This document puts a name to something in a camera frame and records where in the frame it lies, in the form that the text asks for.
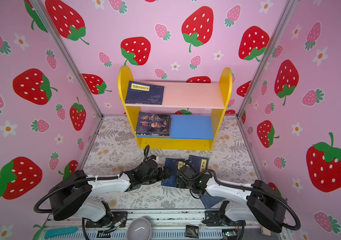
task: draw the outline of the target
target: white flower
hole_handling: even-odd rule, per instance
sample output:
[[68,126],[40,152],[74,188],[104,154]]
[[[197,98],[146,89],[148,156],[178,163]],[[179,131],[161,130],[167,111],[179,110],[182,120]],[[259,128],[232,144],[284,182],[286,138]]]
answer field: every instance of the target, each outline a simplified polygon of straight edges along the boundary
[[292,134],[296,134],[297,136],[300,136],[300,132],[303,131],[302,127],[300,127],[300,123],[298,122],[296,125],[292,124]]
[[292,39],[298,38],[298,33],[301,31],[301,29],[302,29],[302,26],[297,24],[297,26],[292,30]]
[[219,60],[219,61],[221,61],[221,57],[223,57],[224,54],[221,53],[221,50],[219,50],[217,53],[214,53],[213,56],[215,56],[213,60]]
[[68,82],[73,83],[73,76],[72,76],[71,73],[69,73],[69,74],[67,75],[67,78],[68,78]]
[[178,71],[178,68],[180,67],[180,65],[177,64],[177,62],[174,62],[173,64],[170,65],[172,67],[172,71],[176,70]]
[[63,143],[63,138],[64,138],[64,136],[61,136],[60,133],[58,133],[57,137],[55,137],[56,145]]
[[5,126],[0,126],[0,130],[4,131],[3,135],[4,137],[6,137],[9,134],[16,135],[15,132],[16,127],[17,127],[16,124],[11,125],[9,121],[5,121]]
[[317,66],[319,66],[323,60],[326,60],[328,58],[328,55],[325,54],[326,50],[328,50],[328,47],[325,47],[322,51],[317,49],[316,56],[314,57],[312,62],[317,62]]
[[266,163],[266,160],[263,160],[263,166],[265,167],[265,169],[268,167],[268,164]]
[[313,4],[316,4],[317,3],[317,6],[319,6],[321,4],[321,1],[322,0],[314,0]]
[[22,50],[25,50],[25,48],[29,47],[29,45],[27,44],[27,42],[25,41],[25,37],[24,36],[19,36],[17,33],[15,33],[15,40],[13,41],[14,43],[20,45]]
[[273,3],[270,2],[270,0],[266,0],[265,2],[260,3],[261,8],[259,13],[265,12],[265,14],[268,13],[268,9],[273,6]]
[[13,224],[10,225],[9,227],[7,226],[2,226],[0,230],[0,240],[5,240],[5,238],[12,236],[12,230]]
[[292,178],[293,180],[293,185],[292,187],[295,188],[297,190],[297,192],[300,192],[300,189],[303,189],[304,187],[300,184],[300,180],[297,179],[295,180],[294,178]]
[[308,232],[307,231],[303,231],[302,229],[300,229],[300,238],[302,239],[302,240],[310,240],[309,238],[308,238]]
[[92,0],[92,2],[95,3],[95,8],[96,8],[96,9],[101,8],[102,10],[104,10],[104,5],[103,5],[103,3],[105,3],[105,0]]

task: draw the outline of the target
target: bookshelf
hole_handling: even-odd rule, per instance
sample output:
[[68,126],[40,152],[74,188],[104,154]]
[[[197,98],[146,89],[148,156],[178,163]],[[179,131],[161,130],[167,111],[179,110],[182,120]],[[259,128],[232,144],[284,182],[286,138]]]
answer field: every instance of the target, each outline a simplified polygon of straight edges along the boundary
[[[136,142],[140,148],[150,145],[159,149],[205,150],[213,148],[221,122],[232,92],[232,71],[224,68],[219,83],[178,83],[139,81],[165,86],[162,105],[125,104],[129,81],[134,81],[128,66],[120,68],[118,88],[121,103],[124,106]],[[155,108],[210,108],[207,115],[172,115],[170,137],[136,135],[135,129],[141,107]]]

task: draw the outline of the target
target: yellow title label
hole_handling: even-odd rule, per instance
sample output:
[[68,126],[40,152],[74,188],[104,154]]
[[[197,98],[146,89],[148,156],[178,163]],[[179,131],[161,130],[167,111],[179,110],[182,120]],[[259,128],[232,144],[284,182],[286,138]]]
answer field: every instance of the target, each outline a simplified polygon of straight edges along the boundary
[[131,89],[136,89],[140,91],[149,91],[149,86],[139,85],[132,83]]
[[205,169],[206,169],[206,159],[202,159],[200,172],[204,171]]
[[178,169],[180,170],[180,168],[182,168],[184,166],[183,162],[178,162]]

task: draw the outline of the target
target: gray bowl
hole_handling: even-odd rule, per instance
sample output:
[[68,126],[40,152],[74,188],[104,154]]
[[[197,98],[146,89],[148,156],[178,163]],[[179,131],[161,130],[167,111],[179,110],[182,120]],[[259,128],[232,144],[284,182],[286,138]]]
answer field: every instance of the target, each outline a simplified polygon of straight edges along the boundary
[[145,218],[133,220],[126,231],[127,240],[149,240],[152,233],[151,224]]

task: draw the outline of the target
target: strawberry wallpaper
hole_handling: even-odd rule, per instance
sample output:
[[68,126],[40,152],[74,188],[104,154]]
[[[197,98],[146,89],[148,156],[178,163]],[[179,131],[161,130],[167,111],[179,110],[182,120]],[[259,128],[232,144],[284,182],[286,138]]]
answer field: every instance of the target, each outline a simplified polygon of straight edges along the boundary
[[[124,113],[117,86],[122,65],[129,66],[138,81],[191,83],[217,83],[223,68],[230,67],[233,91],[227,113],[235,113],[285,3],[45,0],[45,7],[104,114]],[[210,113],[191,108],[160,111]]]
[[97,121],[29,1],[0,1],[1,240],[37,238],[34,204],[76,169]]
[[242,121],[266,182],[301,220],[293,239],[341,239],[340,2],[297,4]]

